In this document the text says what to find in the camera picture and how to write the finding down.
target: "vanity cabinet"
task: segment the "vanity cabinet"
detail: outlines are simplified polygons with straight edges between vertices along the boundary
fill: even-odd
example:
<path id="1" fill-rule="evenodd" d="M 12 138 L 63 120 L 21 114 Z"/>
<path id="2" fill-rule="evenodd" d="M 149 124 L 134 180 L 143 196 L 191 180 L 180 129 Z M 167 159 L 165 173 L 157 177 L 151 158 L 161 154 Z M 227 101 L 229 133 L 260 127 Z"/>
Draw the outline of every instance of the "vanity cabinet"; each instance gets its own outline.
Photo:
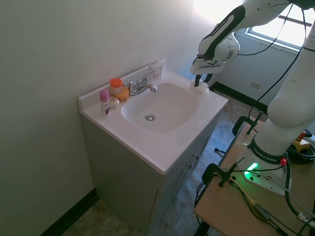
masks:
<path id="1" fill-rule="evenodd" d="M 121 219 L 148 230 L 196 168 L 220 114 L 216 114 L 164 175 L 83 117 L 97 195 Z"/>

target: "cabinet handle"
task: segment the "cabinet handle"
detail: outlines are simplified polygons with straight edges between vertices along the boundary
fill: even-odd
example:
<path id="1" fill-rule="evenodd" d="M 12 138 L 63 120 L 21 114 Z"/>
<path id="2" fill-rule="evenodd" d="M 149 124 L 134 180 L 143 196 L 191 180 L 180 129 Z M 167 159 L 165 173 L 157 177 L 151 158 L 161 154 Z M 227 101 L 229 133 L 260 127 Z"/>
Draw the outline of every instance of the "cabinet handle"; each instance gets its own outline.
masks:
<path id="1" fill-rule="evenodd" d="M 198 160 L 200 157 L 200 155 L 196 155 L 196 154 L 194 154 L 193 156 L 196 157 L 196 160 Z"/>
<path id="2" fill-rule="evenodd" d="M 192 164 L 190 164 L 189 162 L 187 162 L 187 166 L 188 166 L 189 169 L 192 168 Z"/>

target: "electrical outlet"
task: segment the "electrical outlet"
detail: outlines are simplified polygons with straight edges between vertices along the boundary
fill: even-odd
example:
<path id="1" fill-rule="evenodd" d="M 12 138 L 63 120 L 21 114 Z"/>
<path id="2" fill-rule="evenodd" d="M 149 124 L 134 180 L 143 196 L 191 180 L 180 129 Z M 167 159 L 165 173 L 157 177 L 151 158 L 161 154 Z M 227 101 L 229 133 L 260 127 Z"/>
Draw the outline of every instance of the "electrical outlet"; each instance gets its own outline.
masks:
<path id="1" fill-rule="evenodd" d="M 252 83 L 251 83 L 251 87 L 253 87 L 253 88 L 255 88 L 255 89 L 259 89 L 259 88 L 260 88 L 260 86 L 261 86 L 261 84 L 260 84 L 260 83 L 255 82 L 255 81 L 252 81 Z"/>

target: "faucet handle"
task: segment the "faucet handle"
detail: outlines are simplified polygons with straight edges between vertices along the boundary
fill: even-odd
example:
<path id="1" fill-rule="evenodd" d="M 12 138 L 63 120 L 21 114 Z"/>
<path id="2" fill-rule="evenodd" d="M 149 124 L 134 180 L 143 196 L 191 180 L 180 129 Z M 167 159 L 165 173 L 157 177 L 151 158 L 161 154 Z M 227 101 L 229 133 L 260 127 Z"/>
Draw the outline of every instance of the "faucet handle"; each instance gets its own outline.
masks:
<path id="1" fill-rule="evenodd" d="M 134 92 L 134 84 L 133 84 L 133 82 L 126 83 L 126 84 L 124 84 L 124 86 L 127 86 L 129 92 Z"/>
<path id="2" fill-rule="evenodd" d="M 155 73 L 155 71 L 156 71 L 156 70 L 153 69 L 153 70 L 151 70 L 149 73 L 147 73 L 145 76 L 143 76 L 141 82 L 142 82 L 143 84 L 147 84 L 147 83 L 148 83 L 148 76 L 149 76 L 151 73 Z"/>

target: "faucet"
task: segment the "faucet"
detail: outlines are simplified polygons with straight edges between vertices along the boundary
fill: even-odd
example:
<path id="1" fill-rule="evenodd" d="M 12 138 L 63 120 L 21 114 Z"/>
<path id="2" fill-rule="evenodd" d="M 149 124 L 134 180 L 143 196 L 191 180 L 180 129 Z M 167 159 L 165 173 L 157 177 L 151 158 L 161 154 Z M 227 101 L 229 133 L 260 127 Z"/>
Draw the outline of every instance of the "faucet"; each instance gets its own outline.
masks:
<path id="1" fill-rule="evenodd" d="M 124 86 L 128 87 L 129 95 L 135 96 L 137 94 L 144 92 L 147 89 L 151 90 L 151 92 L 156 92 L 157 87 L 154 86 L 153 84 L 148 83 L 148 76 L 154 72 L 155 70 L 152 70 L 149 73 L 145 74 L 145 76 L 143 76 L 141 81 L 137 81 L 136 83 L 129 82 L 129 83 L 124 84 Z"/>

